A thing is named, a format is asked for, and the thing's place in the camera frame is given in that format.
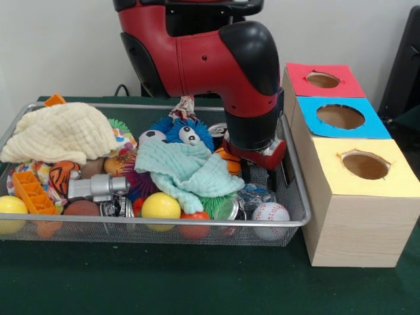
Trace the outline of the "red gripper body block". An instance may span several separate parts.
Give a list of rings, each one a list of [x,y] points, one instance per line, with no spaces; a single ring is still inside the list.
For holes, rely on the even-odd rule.
[[[286,152],[286,142],[279,138],[276,138],[272,144],[261,150],[239,149],[225,138],[222,146],[229,154],[251,161],[269,171],[275,171],[280,166]]]

